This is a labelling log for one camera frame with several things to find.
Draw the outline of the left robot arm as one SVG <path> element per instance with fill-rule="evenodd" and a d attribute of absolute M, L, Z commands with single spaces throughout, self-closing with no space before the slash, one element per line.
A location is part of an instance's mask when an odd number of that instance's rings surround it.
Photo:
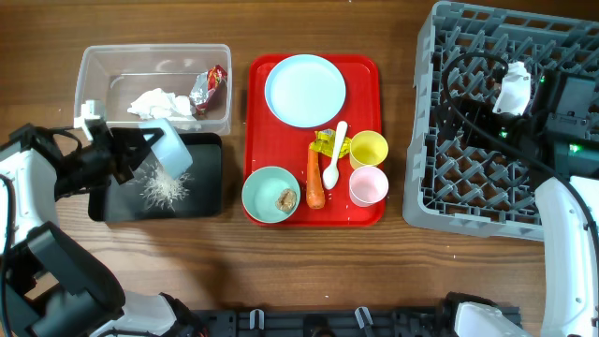
<path fill-rule="evenodd" d="M 1 148 L 1 326 L 6 336 L 183 336 L 193 316 L 166 294 L 123 290 L 114 274 L 59 228 L 60 198 L 133 179 L 154 154 L 180 177 L 192 160 L 166 120 L 137 128 L 82 126 L 90 141 L 62 154 L 70 127 L 24 125 Z"/>

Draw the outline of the silver red snack wrapper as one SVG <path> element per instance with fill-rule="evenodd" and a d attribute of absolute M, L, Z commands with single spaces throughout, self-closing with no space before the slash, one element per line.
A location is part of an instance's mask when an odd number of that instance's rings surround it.
<path fill-rule="evenodd" d="M 189 94 L 190 102 L 198 115 L 204 115 L 222 87 L 226 86 L 228 74 L 220 65 L 200 73 Z"/>

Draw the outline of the white rice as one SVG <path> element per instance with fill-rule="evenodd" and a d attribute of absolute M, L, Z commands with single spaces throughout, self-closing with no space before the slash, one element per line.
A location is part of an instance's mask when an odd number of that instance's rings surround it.
<path fill-rule="evenodd" d="M 142 187 L 139 195 L 144 200 L 146 210 L 158 208 L 174 212 L 175 203 L 183 201 L 190 194 L 190 189 L 185 186 L 194 180 L 190 173 L 174 179 L 159 163 L 144 163 L 139 169 L 136 182 Z"/>

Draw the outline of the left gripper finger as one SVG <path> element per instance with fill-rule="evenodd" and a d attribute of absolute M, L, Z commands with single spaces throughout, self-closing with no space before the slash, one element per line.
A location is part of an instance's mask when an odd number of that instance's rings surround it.
<path fill-rule="evenodd" d="M 165 132 L 159 127 L 124 128 L 113 127 L 113 152 L 127 162 L 142 162 L 152 151 Z"/>
<path fill-rule="evenodd" d="M 139 184 L 144 183 L 149 174 L 150 165 L 148 164 L 148 158 L 143 159 L 139 162 L 139 165 L 133 170 L 133 177 L 126 182 L 126 184 Z"/>

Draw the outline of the white tissue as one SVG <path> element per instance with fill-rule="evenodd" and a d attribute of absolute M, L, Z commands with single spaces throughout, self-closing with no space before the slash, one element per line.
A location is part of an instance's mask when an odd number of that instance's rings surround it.
<path fill-rule="evenodd" d="M 155 88 L 140 95 L 130 104 L 128 113 L 141 120 L 166 119 L 182 130 L 201 130 L 195 117 L 196 107 L 187 95 L 176 95 Z"/>

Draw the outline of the mint green bowl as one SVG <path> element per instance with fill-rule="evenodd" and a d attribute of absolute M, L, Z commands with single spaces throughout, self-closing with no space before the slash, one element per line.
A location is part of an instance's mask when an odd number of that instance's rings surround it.
<path fill-rule="evenodd" d="M 283 194 L 292 191 L 295 202 L 288 211 L 276 203 Z M 289 218 L 300 204 L 300 185 L 288 170 L 280 167 L 259 168 L 245 180 L 241 190 L 244 209 L 254 220 L 265 224 L 281 223 Z"/>

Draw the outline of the pink plastic cup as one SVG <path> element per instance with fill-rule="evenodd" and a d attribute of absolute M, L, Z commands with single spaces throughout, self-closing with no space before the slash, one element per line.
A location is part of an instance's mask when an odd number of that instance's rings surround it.
<path fill-rule="evenodd" d="M 359 207 L 370 207 L 383 200 L 388 189 L 387 175 L 377 167 L 357 168 L 349 178 L 350 199 Z"/>

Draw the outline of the orange carrot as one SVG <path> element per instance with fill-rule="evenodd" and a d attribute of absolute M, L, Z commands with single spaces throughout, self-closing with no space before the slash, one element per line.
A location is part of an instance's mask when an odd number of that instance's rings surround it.
<path fill-rule="evenodd" d="M 308 149 L 306 177 L 306 203 L 311 209 L 322 209 L 326 199 L 320 176 L 318 152 L 311 148 Z"/>

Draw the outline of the brown food lump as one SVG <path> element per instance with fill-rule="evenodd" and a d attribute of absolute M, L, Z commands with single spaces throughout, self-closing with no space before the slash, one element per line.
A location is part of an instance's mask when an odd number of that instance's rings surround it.
<path fill-rule="evenodd" d="M 286 188 L 275 201 L 275 207 L 282 212 L 290 213 L 295 209 L 297 199 L 296 192 L 293 189 Z"/>

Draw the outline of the yellow plastic cup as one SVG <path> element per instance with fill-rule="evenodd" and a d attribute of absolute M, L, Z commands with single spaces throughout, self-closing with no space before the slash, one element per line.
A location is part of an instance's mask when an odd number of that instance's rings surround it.
<path fill-rule="evenodd" d="M 378 132 L 364 130 L 352 138 L 349 154 L 353 169 L 364 166 L 377 167 L 387 158 L 388 144 Z"/>

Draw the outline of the light blue bowl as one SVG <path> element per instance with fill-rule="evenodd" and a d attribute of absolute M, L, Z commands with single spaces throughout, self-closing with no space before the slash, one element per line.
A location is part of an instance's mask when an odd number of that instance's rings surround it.
<path fill-rule="evenodd" d="M 177 130 L 168 119 L 155 119 L 139 124 L 140 129 L 159 128 L 164 135 L 152 145 L 152 151 L 165 173 L 173 180 L 180 178 L 192 166 L 193 158 Z"/>

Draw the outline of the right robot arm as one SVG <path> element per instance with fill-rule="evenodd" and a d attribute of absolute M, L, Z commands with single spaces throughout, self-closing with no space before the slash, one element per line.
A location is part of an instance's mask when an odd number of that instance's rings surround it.
<path fill-rule="evenodd" d="M 529 170 L 544 228 L 544 336 L 598 333 L 598 141 L 595 79 L 545 70 L 535 84 L 512 64 L 494 106 L 445 93 L 443 126 Z"/>

